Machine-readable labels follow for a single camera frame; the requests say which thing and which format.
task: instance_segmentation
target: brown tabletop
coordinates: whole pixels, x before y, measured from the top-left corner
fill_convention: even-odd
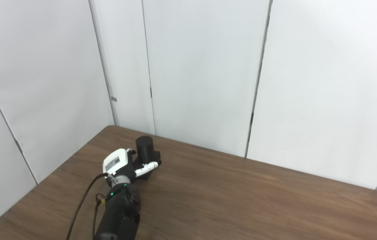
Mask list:
[[[0,218],[0,240],[63,240],[102,161],[141,132],[109,126]],[[137,240],[377,240],[377,191],[155,137],[163,164],[141,195]],[[91,239],[92,187],[72,238]],[[104,206],[100,206],[99,222]]]

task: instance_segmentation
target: black cable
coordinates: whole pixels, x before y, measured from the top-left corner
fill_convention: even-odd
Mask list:
[[[69,239],[70,239],[71,231],[72,231],[72,229],[73,229],[73,225],[74,225],[74,222],[75,222],[75,220],[76,220],[77,214],[79,213],[80,207],[82,206],[83,201],[85,200],[86,195],[88,195],[88,192],[89,192],[89,190],[91,189],[92,185],[94,185],[94,183],[95,183],[98,179],[103,178],[103,177],[106,177],[106,176],[108,176],[108,175],[109,175],[108,173],[102,173],[102,174],[96,176],[96,177],[92,180],[91,184],[89,184],[88,188],[86,189],[85,194],[83,195],[82,199],[80,200],[79,205],[77,206],[76,212],[74,213],[73,219],[71,220],[71,223],[70,223],[70,228],[68,229],[67,238],[66,238],[65,240],[69,240]]]
[[[95,205],[94,210],[94,223],[92,225],[92,240],[95,240],[95,225],[97,223],[97,214],[98,214],[98,206],[101,204],[101,201],[97,201],[97,204]]]

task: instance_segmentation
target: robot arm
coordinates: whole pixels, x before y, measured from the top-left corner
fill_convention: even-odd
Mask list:
[[[137,188],[131,182],[148,180],[152,171],[161,164],[160,152],[155,151],[151,137],[136,140],[135,151],[118,149],[103,163],[103,172],[111,190],[105,197],[106,209],[95,233],[95,240],[134,240],[140,221],[141,201]]]

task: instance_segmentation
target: black cylinder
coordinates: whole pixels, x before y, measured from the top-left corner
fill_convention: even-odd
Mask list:
[[[153,139],[149,136],[142,136],[136,140],[136,150],[138,152],[138,163],[148,164],[154,160]]]

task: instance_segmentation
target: cable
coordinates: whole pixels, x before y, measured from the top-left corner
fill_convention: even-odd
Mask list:
[[[96,177],[92,180],[91,184],[89,184],[88,188],[86,189],[85,194],[83,195],[82,199],[80,200],[79,205],[77,206],[76,212],[74,213],[73,219],[71,220],[71,223],[70,223],[70,228],[68,229],[67,238],[66,238],[65,240],[69,240],[69,239],[70,239],[71,231],[72,231],[72,229],[73,229],[73,225],[74,225],[74,222],[75,222],[75,220],[76,220],[77,214],[79,213],[80,207],[82,206],[83,201],[85,200],[86,195],[88,195],[88,192],[89,192],[89,190],[91,189],[92,185],[94,185],[94,183],[95,183],[98,179],[100,179],[100,178],[102,178],[102,177],[106,177],[106,176],[108,176],[108,175],[109,175],[108,173],[102,173],[102,174],[96,176]]]
[[[95,225],[97,223],[97,214],[98,214],[98,206],[101,204],[101,201],[97,201],[97,204],[95,204],[95,210],[94,210],[94,223],[92,225],[92,240],[95,240]]]
[[[95,195],[95,200],[96,200],[97,204],[95,205],[95,210],[94,210],[94,222],[93,222],[93,225],[92,225],[92,240],[95,240],[95,227],[96,227],[96,222],[97,222],[98,207],[101,204],[106,203],[105,198],[106,197],[102,193],[97,193]]]

